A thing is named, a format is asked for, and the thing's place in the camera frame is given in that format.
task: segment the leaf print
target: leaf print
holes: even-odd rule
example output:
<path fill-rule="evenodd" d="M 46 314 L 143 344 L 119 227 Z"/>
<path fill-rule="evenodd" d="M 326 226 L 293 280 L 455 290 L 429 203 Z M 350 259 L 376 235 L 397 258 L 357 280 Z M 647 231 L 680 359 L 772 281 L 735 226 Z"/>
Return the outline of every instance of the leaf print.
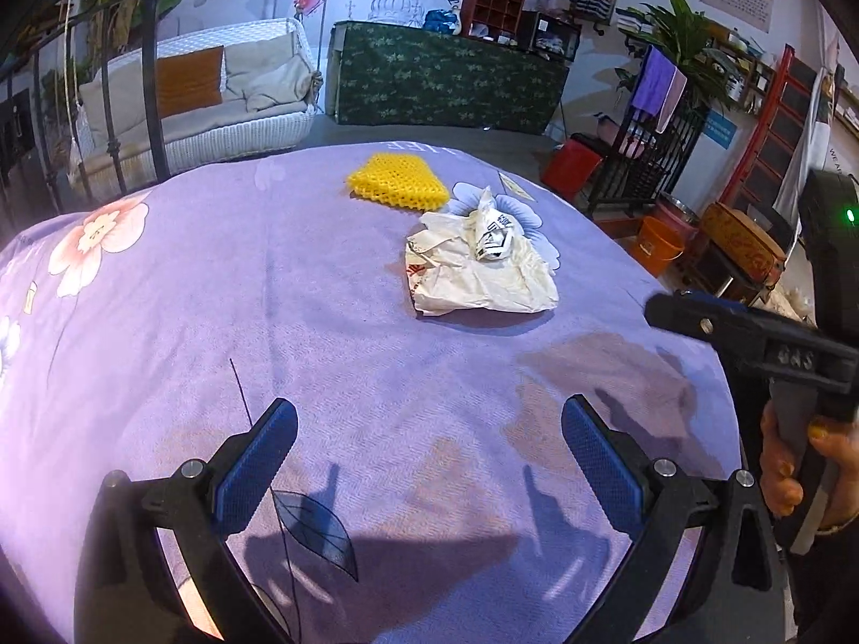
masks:
<path fill-rule="evenodd" d="M 345 527 L 319 501 L 291 491 L 275 491 L 278 518 L 299 544 L 358 581 L 355 550 Z"/>

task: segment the hand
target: hand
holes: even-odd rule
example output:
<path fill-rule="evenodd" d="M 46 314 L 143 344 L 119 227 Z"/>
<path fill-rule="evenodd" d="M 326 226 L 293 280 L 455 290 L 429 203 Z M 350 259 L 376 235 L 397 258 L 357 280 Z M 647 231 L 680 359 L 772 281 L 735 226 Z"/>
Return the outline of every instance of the hand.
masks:
<path fill-rule="evenodd" d="M 796 458 L 778 435 L 772 400 L 763 408 L 760 429 L 763 431 L 760 488 L 770 511 L 783 518 L 802 503 L 802 486 L 792 478 Z M 820 529 L 847 523 L 859 514 L 859 427 L 818 416 L 809 424 L 809 442 L 817 452 L 834 460 L 840 468 L 839 481 Z"/>

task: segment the purple towel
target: purple towel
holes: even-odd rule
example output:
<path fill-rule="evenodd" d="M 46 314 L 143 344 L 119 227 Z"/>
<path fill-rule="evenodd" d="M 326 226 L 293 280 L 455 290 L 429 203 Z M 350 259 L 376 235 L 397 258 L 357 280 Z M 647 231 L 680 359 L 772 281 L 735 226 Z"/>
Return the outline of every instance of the purple towel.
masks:
<path fill-rule="evenodd" d="M 650 115 L 659 115 L 671 87 L 677 68 L 659 49 L 650 48 L 644 61 L 642 79 L 638 83 L 632 105 Z"/>

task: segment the metal screw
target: metal screw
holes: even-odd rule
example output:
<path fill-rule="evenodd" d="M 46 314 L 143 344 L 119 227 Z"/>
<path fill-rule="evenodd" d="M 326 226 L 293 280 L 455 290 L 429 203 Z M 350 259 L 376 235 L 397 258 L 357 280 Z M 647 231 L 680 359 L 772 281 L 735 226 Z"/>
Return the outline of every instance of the metal screw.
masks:
<path fill-rule="evenodd" d="M 740 470 L 737 472 L 737 481 L 746 488 L 754 486 L 754 477 L 752 477 L 752 473 L 749 470 Z"/>
<path fill-rule="evenodd" d="M 188 460 L 186 464 L 182 465 L 181 471 L 182 477 L 187 477 L 188 479 L 199 477 L 203 472 L 203 463 L 199 460 Z"/>
<path fill-rule="evenodd" d="M 656 470 L 656 474 L 660 477 L 673 477 L 677 474 L 677 465 L 673 464 L 671 460 L 664 458 L 656 460 L 653 464 L 653 469 Z"/>
<path fill-rule="evenodd" d="M 122 470 L 113 470 L 107 473 L 107 477 L 105 477 L 105 486 L 113 488 L 124 479 L 128 479 L 128 475 L 126 475 L 126 473 Z"/>

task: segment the fingernail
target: fingernail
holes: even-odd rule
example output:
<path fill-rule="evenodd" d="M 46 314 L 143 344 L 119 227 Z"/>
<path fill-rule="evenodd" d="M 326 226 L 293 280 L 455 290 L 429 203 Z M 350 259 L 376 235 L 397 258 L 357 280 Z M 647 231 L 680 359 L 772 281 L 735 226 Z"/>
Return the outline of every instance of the fingernail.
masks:
<path fill-rule="evenodd" d="M 826 428 L 817 425 L 809 426 L 809 438 L 813 441 L 823 441 L 827 435 L 829 435 L 829 431 Z"/>

